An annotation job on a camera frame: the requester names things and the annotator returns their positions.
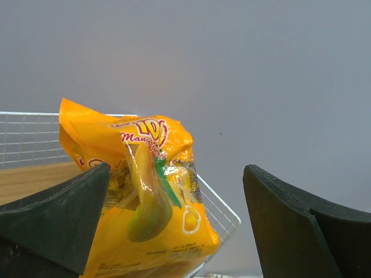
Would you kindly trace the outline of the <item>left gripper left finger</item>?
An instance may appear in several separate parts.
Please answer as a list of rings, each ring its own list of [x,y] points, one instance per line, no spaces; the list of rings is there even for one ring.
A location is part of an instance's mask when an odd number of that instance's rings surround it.
[[[1,277],[83,275],[109,179],[102,163],[1,205]]]

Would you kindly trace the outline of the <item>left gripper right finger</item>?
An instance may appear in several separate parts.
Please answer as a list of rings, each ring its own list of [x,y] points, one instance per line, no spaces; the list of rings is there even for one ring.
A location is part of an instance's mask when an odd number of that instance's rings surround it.
[[[263,277],[370,277],[370,213],[254,164],[244,168],[243,188]]]

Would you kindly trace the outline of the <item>yellow snack package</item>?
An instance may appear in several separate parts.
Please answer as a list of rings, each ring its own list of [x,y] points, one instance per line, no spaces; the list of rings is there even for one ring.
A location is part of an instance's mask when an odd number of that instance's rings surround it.
[[[59,124],[60,144],[81,170],[110,168],[85,277],[120,276],[219,249],[199,189],[193,139],[178,120],[117,118],[65,98]]]

